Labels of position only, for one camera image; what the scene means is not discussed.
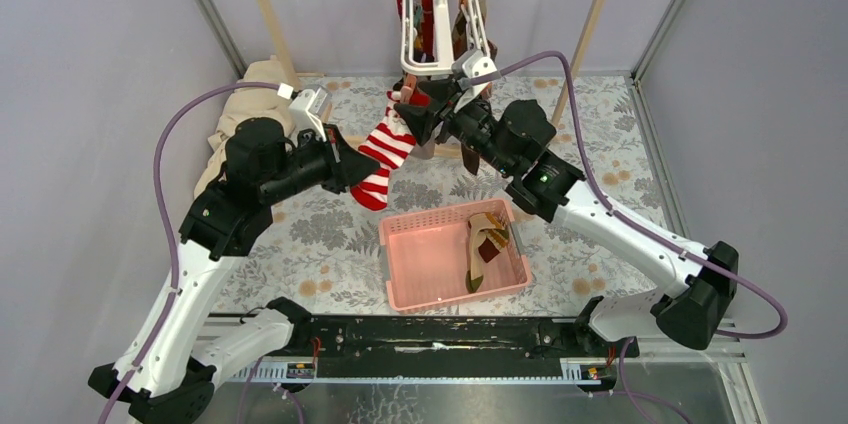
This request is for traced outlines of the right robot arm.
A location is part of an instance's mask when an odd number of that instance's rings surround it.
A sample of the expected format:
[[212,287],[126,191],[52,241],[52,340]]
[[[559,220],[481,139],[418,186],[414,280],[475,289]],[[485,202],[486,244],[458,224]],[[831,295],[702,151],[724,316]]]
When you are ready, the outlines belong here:
[[466,101],[452,79],[421,89],[427,105],[393,107],[418,143],[456,138],[509,179],[505,191],[522,211],[592,239],[654,283],[641,294],[592,299],[573,330],[579,351],[597,356],[612,342],[654,333],[708,348],[736,293],[732,246],[686,240],[593,189],[586,173],[550,150],[556,128],[537,101],[513,101],[495,116],[482,98]]

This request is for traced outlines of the red white santa sock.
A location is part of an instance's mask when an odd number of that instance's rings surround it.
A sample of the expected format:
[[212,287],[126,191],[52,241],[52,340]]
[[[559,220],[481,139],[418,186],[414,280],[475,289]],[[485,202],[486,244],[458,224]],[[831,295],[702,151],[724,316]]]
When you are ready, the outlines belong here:
[[425,95],[415,94],[409,87],[388,91],[384,117],[357,148],[360,153],[379,163],[379,168],[374,173],[350,191],[353,199],[370,211],[382,211],[387,207],[391,173],[401,168],[410,155],[428,159],[434,153],[434,144],[419,145],[405,121],[394,109],[396,104],[402,102],[403,97],[409,97],[412,104],[426,106],[429,103]]

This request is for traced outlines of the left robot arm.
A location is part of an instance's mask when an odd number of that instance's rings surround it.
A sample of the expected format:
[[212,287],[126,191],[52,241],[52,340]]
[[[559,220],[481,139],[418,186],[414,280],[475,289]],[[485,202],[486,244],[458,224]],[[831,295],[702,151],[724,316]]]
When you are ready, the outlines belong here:
[[225,155],[220,175],[168,238],[171,271],[138,336],[89,377],[92,389],[109,404],[126,403],[140,423],[192,423],[216,389],[250,363],[307,348],[308,314],[299,306],[268,306],[205,348],[195,343],[230,274],[272,224],[276,204],[314,186],[346,192],[379,167],[335,125],[289,139],[271,118],[239,124]]

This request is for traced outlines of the beige striped patchwork sock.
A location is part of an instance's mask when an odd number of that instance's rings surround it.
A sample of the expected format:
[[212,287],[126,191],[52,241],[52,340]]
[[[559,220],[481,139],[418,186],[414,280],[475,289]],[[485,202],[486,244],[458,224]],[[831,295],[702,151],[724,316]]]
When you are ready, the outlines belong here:
[[484,266],[498,257],[511,241],[507,224],[490,212],[471,215],[467,222],[466,289],[476,293],[484,280]]

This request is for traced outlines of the grey sock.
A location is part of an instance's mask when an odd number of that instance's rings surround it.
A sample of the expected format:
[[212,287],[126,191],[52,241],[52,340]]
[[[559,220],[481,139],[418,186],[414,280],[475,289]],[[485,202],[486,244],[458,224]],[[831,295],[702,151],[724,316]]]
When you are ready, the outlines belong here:
[[437,147],[435,138],[431,137],[424,144],[416,144],[410,152],[410,156],[419,160],[429,160],[435,156]]

